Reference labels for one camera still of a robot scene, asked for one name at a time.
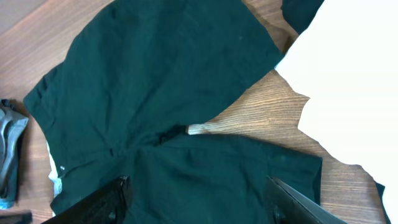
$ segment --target green shirt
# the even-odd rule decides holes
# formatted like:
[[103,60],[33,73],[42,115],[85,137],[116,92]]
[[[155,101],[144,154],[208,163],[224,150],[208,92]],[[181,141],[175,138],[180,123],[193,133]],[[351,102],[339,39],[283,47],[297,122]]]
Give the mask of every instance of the green shirt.
[[55,213],[121,175],[134,194],[125,223],[268,223],[268,175],[319,203],[321,158],[186,134],[282,57],[239,0],[111,3],[24,99],[62,178]]

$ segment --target wood grain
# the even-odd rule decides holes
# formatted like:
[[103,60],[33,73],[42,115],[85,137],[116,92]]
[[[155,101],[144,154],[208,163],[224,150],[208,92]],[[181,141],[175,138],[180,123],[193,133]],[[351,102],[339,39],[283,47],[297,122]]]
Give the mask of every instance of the wood grain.
[[[63,61],[73,38],[109,2],[48,0],[0,36],[0,97],[21,102],[45,73]],[[245,3],[281,50],[297,38],[282,17],[282,0]],[[338,162],[297,129],[307,100],[271,71],[219,116],[191,126],[189,132],[242,134],[322,156],[322,206],[348,223],[384,223],[373,179],[360,166]],[[22,104],[18,108],[28,115]],[[45,138],[32,117],[22,153],[19,201],[12,211],[32,210],[34,223],[41,223],[52,216],[53,188],[47,177],[50,165]]]

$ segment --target wooden table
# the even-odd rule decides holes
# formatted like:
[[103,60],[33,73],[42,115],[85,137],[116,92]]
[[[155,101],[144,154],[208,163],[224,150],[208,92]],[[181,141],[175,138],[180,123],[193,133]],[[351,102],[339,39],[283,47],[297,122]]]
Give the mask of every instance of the wooden table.
[[[73,38],[109,2],[48,0],[1,35],[0,97],[15,99],[17,108],[28,116],[23,97],[63,61]],[[297,37],[282,17],[282,0],[248,0],[246,4],[280,49],[285,50],[286,41]],[[297,129],[307,100],[271,71],[219,116],[190,127],[189,132],[242,134],[322,156],[322,206],[348,223],[384,223],[373,179],[360,166],[338,162]],[[52,216],[53,187],[47,177],[50,164],[45,138],[31,116],[21,156],[19,201],[12,211],[32,210],[34,223],[41,223]]]

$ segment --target white cloth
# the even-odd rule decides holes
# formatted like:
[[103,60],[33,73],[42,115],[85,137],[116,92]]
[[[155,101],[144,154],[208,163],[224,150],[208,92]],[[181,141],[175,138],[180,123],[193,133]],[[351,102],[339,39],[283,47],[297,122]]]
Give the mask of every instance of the white cloth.
[[299,130],[386,186],[398,223],[398,2],[325,0],[276,66],[310,97]]

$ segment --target folded denim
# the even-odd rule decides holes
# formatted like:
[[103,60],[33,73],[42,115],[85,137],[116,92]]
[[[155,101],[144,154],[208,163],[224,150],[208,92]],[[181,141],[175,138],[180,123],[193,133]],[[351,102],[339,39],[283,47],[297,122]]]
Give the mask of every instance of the folded denim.
[[17,193],[17,142],[28,118],[12,110],[8,100],[0,104],[0,209],[11,208]]

